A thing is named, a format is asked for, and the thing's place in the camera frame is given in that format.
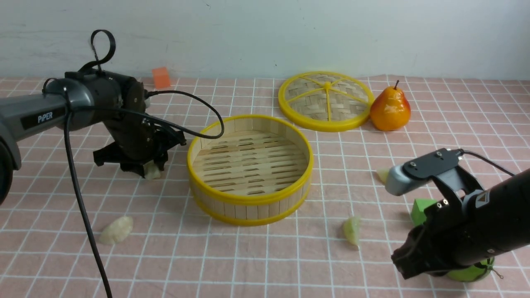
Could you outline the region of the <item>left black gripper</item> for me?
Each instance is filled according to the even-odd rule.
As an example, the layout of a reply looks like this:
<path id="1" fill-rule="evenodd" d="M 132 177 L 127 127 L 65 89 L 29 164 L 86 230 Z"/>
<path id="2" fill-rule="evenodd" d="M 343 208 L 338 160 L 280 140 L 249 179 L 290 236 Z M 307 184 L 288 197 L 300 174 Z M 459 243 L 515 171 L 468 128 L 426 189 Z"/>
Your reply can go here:
<path id="1" fill-rule="evenodd" d="M 146 91 L 143 83 L 133 77 L 119 76 L 123 112 L 107 121 L 107 130 L 114 142 L 93 152 L 96 166 L 120 163 L 124 172 L 144 178 L 143 165 L 154 161 L 161 173 L 168 160 L 168 150 L 177 145 L 187 145 L 182 131 L 151 124 L 147 118 Z"/>

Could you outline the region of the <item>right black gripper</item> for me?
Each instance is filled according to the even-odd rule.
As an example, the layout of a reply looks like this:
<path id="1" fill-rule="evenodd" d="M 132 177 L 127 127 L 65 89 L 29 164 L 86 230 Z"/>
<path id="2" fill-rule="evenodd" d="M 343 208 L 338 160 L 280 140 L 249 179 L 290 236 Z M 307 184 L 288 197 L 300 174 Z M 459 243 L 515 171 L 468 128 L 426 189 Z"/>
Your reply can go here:
<path id="1" fill-rule="evenodd" d="M 391 260 L 403 279 L 418 275 L 444 276 L 452 270 L 468 268 L 452 256 L 451 243 L 443 236 L 463 218 L 462 202 L 437 201 L 424 211 L 426 221 L 413 227 Z"/>

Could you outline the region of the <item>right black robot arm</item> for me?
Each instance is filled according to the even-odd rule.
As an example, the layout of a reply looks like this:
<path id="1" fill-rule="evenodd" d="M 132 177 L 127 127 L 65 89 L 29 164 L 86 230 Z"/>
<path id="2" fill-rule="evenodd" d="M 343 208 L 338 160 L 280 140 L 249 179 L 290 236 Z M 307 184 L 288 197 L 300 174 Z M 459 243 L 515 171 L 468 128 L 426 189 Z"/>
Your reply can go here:
<path id="1" fill-rule="evenodd" d="M 390 257 L 404 279 L 443 276 L 529 245 L 528 170 L 487 190 L 461 168 L 432 179 L 443 200 Z"/>

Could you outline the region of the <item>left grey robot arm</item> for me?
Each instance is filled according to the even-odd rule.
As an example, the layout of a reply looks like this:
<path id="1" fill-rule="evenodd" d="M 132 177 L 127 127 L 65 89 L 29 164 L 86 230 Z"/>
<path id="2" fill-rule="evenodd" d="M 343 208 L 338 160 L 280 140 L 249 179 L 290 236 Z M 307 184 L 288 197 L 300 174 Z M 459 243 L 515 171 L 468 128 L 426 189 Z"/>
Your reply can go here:
<path id="1" fill-rule="evenodd" d="M 112 72 L 67 72 L 52 80 L 41 93 L 1 100 L 1 200 L 11 188 L 13 172 L 22 158 L 17 142 L 53 127 L 65 128 L 70 109 L 74 113 L 69 130 L 82 130 L 98 123 L 110 132 L 113 143 L 93 153 L 97 166 L 119 164 L 124 172 L 149 176 L 148 164 L 163 171 L 168 151 L 185 145 L 184 133 L 148 120 L 148 92 L 134 77 Z"/>

